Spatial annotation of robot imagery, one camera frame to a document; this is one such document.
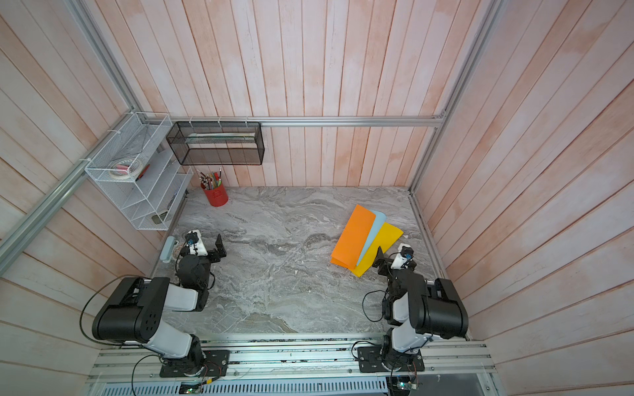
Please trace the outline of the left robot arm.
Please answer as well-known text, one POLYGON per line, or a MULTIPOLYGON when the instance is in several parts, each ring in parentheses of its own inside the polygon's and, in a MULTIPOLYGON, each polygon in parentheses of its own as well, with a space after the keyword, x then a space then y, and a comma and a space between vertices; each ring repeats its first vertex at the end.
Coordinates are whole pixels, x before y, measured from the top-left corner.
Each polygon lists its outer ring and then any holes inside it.
POLYGON ((164 359, 198 359, 200 341, 162 320, 165 310, 201 312, 216 283, 211 265, 226 257, 221 236, 208 249, 199 230, 186 235, 176 265, 178 284, 168 277, 124 277, 92 323, 92 336, 109 343, 138 343, 164 359))

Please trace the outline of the yellow paper sheet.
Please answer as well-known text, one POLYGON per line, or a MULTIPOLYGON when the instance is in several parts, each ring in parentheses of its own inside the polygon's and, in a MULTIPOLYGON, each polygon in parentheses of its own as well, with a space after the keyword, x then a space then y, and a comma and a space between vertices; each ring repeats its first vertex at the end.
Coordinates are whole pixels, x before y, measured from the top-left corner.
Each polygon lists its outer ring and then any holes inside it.
POLYGON ((396 226, 384 223, 359 257, 358 265, 352 270, 353 275, 361 277, 374 263, 378 249, 386 252, 403 234, 404 232, 396 226))

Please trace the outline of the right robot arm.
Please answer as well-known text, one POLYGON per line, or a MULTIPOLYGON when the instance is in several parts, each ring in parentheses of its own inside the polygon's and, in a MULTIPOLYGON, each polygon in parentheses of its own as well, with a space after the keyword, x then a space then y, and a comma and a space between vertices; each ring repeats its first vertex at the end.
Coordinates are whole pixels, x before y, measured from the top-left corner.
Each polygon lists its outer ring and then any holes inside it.
POLYGON ((391 328, 384 336, 384 357, 410 357, 434 339, 467 336, 469 318, 454 284, 416 272, 411 246, 402 244, 391 255, 379 248, 372 266, 387 280, 382 317, 391 328))

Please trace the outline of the orange paper sheet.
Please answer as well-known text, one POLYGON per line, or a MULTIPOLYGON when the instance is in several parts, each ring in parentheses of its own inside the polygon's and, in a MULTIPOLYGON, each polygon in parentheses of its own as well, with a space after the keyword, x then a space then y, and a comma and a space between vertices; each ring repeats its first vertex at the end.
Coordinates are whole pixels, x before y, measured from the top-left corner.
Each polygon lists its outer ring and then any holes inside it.
POLYGON ((376 215, 373 212, 357 205, 335 245, 330 262, 353 270, 357 266, 375 219, 376 215))

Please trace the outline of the light blue paper sheet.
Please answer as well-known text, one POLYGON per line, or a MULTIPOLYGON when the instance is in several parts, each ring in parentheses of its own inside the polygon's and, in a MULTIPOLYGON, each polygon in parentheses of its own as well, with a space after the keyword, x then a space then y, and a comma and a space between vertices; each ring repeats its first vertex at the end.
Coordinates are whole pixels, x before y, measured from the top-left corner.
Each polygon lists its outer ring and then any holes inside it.
POLYGON ((361 262, 363 260, 363 257, 365 256, 366 252, 370 248, 371 244, 373 243, 374 239, 378 235, 381 227, 383 226, 383 224, 386 222, 386 219, 387 219, 387 216, 384 213, 380 212, 380 211, 371 211, 371 212, 375 215, 375 219, 374 219, 372 227, 371 227, 371 229, 369 231, 369 234, 368 234, 368 237, 366 239, 366 242, 363 245, 363 249, 361 250, 361 253, 359 255, 358 262, 357 262, 357 267, 361 266, 361 262))

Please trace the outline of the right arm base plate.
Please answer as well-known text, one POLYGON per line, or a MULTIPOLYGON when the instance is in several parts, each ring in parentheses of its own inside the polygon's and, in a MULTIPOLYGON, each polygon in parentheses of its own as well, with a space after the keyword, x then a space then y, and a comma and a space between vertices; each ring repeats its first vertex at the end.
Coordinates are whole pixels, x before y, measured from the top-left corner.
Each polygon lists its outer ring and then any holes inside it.
POLYGON ((404 352, 383 346, 361 346, 356 350, 361 373, 422 372, 424 361, 419 348, 404 352))

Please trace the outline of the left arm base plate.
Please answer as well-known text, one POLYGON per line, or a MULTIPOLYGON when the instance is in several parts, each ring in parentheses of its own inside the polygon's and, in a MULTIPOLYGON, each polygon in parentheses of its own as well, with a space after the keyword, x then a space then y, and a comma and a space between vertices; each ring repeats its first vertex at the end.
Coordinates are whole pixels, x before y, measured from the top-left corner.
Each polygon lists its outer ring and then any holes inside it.
POLYGON ((160 378, 221 377, 228 370, 229 350, 202 350, 191 352, 180 359, 163 359, 160 378))

